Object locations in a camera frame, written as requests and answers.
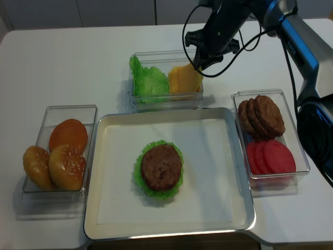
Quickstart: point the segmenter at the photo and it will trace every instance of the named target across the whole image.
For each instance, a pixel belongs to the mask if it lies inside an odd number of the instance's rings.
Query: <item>white tray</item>
[[[150,142],[173,142],[184,183],[169,201],[133,181]],[[97,128],[84,231],[92,240],[245,230],[253,200],[231,111],[225,108],[108,115]]]

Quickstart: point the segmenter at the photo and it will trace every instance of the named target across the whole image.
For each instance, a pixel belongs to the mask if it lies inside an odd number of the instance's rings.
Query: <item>stack of patties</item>
[[[265,95],[241,102],[238,115],[243,129],[255,141],[274,139],[286,130],[279,108]]]

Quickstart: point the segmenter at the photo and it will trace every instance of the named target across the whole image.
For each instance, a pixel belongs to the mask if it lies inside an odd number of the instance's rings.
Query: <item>clear plastic container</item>
[[[188,54],[194,58],[195,50],[188,50]],[[157,67],[166,75],[172,70],[172,67],[189,64],[184,51],[147,52],[134,55],[137,56],[143,67]],[[138,96],[134,95],[134,81],[130,69],[128,95],[133,112],[198,109],[202,101],[203,87],[201,85],[199,92]]]
[[[250,98],[256,98],[258,95],[266,95],[270,97],[273,102],[280,109],[283,121],[285,123],[286,131],[283,136],[275,138],[282,142],[292,153],[296,163],[296,172],[290,173],[277,173],[277,174],[262,174],[255,175],[251,172],[249,167],[248,156],[246,153],[247,145],[253,141],[252,138],[241,127],[238,117],[239,104]],[[299,141],[293,119],[288,108],[285,95],[281,90],[258,90],[258,91],[243,91],[232,95],[236,109],[236,123],[240,134],[241,147],[243,151],[245,165],[248,171],[250,186],[252,189],[262,189],[265,187],[286,187],[295,186],[298,180],[305,174],[310,172],[310,166],[305,156],[304,150]]]
[[[56,125],[68,119],[76,119],[82,122],[87,130],[88,144],[83,157],[86,159],[86,170],[83,180],[83,185],[78,191],[42,191],[26,176],[23,190],[22,199],[34,201],[62,201],[71,202],[78,200],[86,200],[87,188],[89,184],[89,177],[92,164],[95,124],[97,119],[97,107],[95,105],[82,105],[82,106],[53,106],[46,109],[42,126],[37,138],[36,146],[50,152],[48,148],[48,141],[51,133]]]

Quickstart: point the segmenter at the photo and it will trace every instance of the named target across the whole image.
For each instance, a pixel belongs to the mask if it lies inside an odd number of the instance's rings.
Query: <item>white table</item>
[[[307,23],[333,47],[333,22]],[[201,28],[189,25],[189,30]],[[96,104],[99,118],[123,113],[129,57],[135,52],[182,49],[182,26],[14,31],[0,45],[0,248],[78,248],[83,205],[49,211],[23,205],[22,155],[35,144],[45,109]],[[255,22],[242,27],[248,41]],[[225,56],[226,65],[233,55]],[[299,92],[302,78],[293,64]],[[243,52],[223,75],[205,79],[203,105],[232,108],[241,90],[281,88],[289,107],[292,91],[281,43],[264,36],[254,52]],[[333,242],[333,189],[312,161],[297,194],[254,198],[257,220],[250,234],[262,243]]]

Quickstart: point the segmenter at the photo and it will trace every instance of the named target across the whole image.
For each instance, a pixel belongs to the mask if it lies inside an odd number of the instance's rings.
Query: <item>green lettuce leaf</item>
[[[142,158],[143,156],[149,151],[151,150],[153,147],[158,146],[158,145],[162,145],[162,144],[169,144],[172,145],[175,150],[177,151],[177,153],[179,154],[181,161],[182,161],[182,165],[184,165],[184,159],[183,159],[183,154],[182,152],[172,143],[172,142],[166,142],[164,140],[160,140],[158,142],[152,142],[150,144],[148,144],[143,150],[142,150],[142,154],[138,156],[136,163],[134,165],[134,182],[135,184],[137,184],[140,188],[143,189],[143,191],[148,195],[151,196],[155,199],[169,199],[170,197],[173,197],[174,195],[176,195],[179,191],[179,187],[183,184],[183,171],[184,168],[182,167],[182,172],[181,172],[181,176],[177,182],[177,184],[170,190],[167,191],[154,191],[151,190],[147,184],[145,183],[144,179],[142,178],[141,175],[141,162],[142,162]]]
[[[132,56],[130,67],[134,81],[134,95],[164,95],[169,94],[169,81],[167,76],[156,67],[142,67],[139,59]]]

